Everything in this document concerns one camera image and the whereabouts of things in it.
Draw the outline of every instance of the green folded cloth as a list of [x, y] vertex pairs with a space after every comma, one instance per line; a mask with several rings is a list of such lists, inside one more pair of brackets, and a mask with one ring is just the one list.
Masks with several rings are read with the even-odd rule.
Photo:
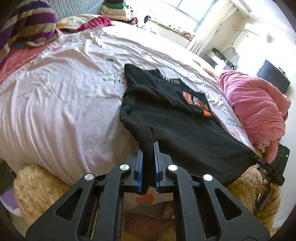
[[118, 3], [118, 4], [104, 3], [104, 5], [106, 7], [113, 8], [113, 9], [124, 9], [124, 8], [128, 8], [128, 6], [125, 3]]

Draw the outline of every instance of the white bed sheet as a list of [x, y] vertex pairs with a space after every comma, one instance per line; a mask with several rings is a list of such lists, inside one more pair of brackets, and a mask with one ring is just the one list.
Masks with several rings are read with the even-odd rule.
[[[114, 23], [60, 37], [0, 86], [0, 156], [15, 172], [38, 164], [71, 185], [85, 173], [109, 172], [136, 152], [137, 141], [119, 122], [126, 63], [158, 68], [205, 93], [224, 129], [253, 149], [214, 79], [193, 61], [197, 56], [143, 29]], [[129, 207], [141, 204], [136, 197]]]

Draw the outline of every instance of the wall-mounted television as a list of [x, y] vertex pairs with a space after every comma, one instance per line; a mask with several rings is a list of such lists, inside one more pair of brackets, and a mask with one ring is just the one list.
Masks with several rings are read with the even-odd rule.
[[290, 81], [287, 77], [268, 60], [264, 61], [263, 65], [257, 72], [257, 76], [273, 84], [282, 93], [285, 93], [290, 85]]

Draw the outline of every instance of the purple striped blanket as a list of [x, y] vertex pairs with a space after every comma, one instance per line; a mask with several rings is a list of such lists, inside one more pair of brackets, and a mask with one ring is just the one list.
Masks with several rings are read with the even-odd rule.
[[0, 67], [16, 43], [42, 46], [58, 38], [56, 18], [47, 0], [23, 0], [0, 32]]

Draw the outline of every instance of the white curtain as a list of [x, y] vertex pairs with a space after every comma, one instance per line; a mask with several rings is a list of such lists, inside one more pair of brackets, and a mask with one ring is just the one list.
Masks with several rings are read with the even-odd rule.
[[195, 33], [195, 37], [187, 49], [199, 55], [209, 43], [219, 25], [225, 21], [237, 8], [230, 0], [219, 0], [214, 4]]

